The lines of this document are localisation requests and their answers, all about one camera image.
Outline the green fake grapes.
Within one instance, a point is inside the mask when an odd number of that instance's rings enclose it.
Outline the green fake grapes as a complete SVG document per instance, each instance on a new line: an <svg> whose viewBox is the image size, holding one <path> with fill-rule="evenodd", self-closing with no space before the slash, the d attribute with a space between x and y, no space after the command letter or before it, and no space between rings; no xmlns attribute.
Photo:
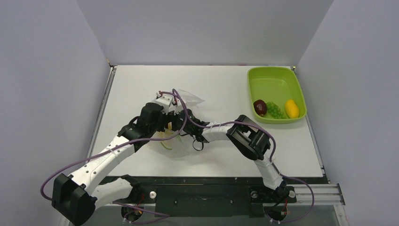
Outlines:
<svg viewBox="0 0 399 226"><path fill-rule="evenodd" d="M285 114L281 110L281 108L275 104L274 102L270 101L266 103L267 113L274 119L286 119Z"/></svg>

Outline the red fake fruit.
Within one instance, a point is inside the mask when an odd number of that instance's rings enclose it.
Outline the red fake fruit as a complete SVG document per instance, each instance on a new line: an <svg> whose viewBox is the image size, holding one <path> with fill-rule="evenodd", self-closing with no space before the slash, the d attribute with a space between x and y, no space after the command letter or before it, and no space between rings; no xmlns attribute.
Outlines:
<svg viewBox="0 0 399 226"><path fill-rule="evenodd" d="M261 100L261 99L256 100L253 103L253 107L254 107L255 113L257 115L259 115L260 117L264 117L267 114L268 107L267 107L267 104L263 100Z"/></svg>

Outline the clear plastic bag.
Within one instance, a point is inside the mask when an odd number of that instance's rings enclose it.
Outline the clear plastic bag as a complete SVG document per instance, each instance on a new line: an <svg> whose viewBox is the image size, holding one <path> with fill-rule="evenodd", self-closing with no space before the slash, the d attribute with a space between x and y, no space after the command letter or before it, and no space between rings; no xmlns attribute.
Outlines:
<svg viewBox="0 0 399 226"><path fill-rule="evenodd" d="M199 104L205 102L205 100L182 89L178 89L177 92L186 103L187 108L191 109L194 116L204 117ZM181 158L190 154L191 138L189 136L183 137L183 133L173 139L160 141L160 145L166 149L165 155L169 158Z"/></svg>

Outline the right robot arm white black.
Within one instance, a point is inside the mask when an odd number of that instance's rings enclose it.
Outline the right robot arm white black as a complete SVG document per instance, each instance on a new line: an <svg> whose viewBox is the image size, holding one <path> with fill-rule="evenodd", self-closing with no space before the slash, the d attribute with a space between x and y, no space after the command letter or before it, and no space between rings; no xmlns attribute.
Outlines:
<svg viewBox="0 0 399 226"><path fill-rule="evenodd" d="M218 124L195 118L190 109L187 113L188 115L181 111L177 114L174 112L168 114L173 131L178 131L186 121L183 132L197 142L202 144L222 140L232 142L244 157L254 161L266 187L266 197L271 201L277 201L284 195L284 188L281 185L283 177L266 156L266 151L271 148L271 135L261 130L258 124L245 115L240 115L234 121Z"/></svg>

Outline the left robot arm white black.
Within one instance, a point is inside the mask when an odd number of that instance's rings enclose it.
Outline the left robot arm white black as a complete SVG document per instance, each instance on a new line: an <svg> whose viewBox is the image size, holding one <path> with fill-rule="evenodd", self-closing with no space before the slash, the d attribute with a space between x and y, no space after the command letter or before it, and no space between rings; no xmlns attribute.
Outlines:
<svg viewBox="0 0 399 226"><path fill-rule="evenodd" d="M147 103L97 157L68 176L58 175L53 182L52 206L75 226L87 222L106 200L98 189L99 183L148 143L155 132L165 128L170 106L156 101Z"/></svg>

